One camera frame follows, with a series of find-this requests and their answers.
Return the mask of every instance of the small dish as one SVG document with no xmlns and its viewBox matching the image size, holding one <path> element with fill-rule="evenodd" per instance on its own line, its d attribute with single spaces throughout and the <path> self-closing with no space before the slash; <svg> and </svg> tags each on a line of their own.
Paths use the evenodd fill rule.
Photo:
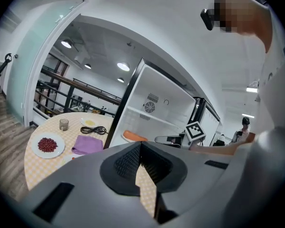
<svg viewBox="0 0 285 228">
<path fill-rule="evenodd" d="M 95 120 L 92 120 L 90 118 L 81 118 L 80 120 L 81 124 L 86 127 L 97 127 L 98 123 Z"/>
</svg>

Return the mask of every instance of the person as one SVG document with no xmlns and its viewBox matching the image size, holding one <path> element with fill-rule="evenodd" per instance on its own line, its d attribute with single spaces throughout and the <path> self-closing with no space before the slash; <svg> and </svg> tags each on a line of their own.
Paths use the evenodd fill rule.
<svg viewBox="0 0 285 228">
<path fill-rule="evenodd" d="M 250 119 L 246 116 L 243 117 L 242 120 L 243 128 L 234 133 L 230 143 L 244 142 L 249 135 L 249 124 L 250 124 Z"/>
<path fill-rule="evenodd" d="M 214 0 L 213 20 L 223 31 L 258 37 L 266 54 L 258 81 L 257 114 L 247 138 L 226 147 L 190 147 L 196 152 L 233 155 L 263 131 L 285 127 L 285 31 L 273 10 L 256 0 Z"/>
<path fill-rule="evenodd" d="M 225 136 L 223 134 L 219 136 L 213 146 L 225 146 Z"/>
</svg>

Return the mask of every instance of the fan vent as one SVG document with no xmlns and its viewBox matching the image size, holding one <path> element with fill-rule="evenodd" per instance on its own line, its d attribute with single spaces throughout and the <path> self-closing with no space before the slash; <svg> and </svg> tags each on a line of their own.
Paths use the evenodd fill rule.
<svg viewBox="0 0 285 228">
<path fill-rule="evenodd" d="M 155 110 L 155 104 L 149 101 L 144 105 L 144 109 L 147 113 L 151 113 Z"/>
<path fill-rule="evenodd" d="M 159 98 L 158 98 L 158 96 L 153 95 L 152 93 L 150 93 L 150 94 L 148 95 L 147 99 L 149 99 L 149 100 L 151 100 L 151 101 L 157 103 Z"/>
<path fill-rule="evenodd" d="M 149 117 L 149 116 L 145 116 L 145 115 L 143 115 L 143 114 L 140 114 L 139 117 L 142 118 L 142 119 L 144 119 L 144 120 L 147 120 L 147 121 L 150 120 L 150 117 Z"/>
</svg>

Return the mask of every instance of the refrigerator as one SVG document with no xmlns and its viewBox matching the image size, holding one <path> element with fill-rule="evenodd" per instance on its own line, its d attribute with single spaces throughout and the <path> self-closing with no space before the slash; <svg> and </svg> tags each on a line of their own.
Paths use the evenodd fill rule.
<svg viewBox="0 0 285 228">
<path fill-rule="evenodd" d="M 195 106 L 189 120 L 189 123 L 199 122 L 204 133 L 205 139 L 203 146 L 210 146 L 219 126 L 220 117 L 205 98 L 194 97 Z"/>
<path fill-rule="evenodd" d="M 129 143 L 124 131 L 148 141 L 179 135 L 190 121 L 196 99 L 183 85 L 153 63 L 142 59 L 113 119 L 104 148 Z"/>
</svg>

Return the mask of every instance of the orange object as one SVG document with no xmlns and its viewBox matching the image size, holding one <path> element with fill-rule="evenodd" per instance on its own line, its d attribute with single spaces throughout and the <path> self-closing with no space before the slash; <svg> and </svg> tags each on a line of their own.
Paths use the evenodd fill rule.
<svg viewBox="0 0 285 228">
<path fill-rule="evenodd" d="M 132 133 L 128 130 L 124 131 L 123 136 L 132 141 L 148 141 L 148 139 L 141 137 L 135 133 Z"/>
</svg>

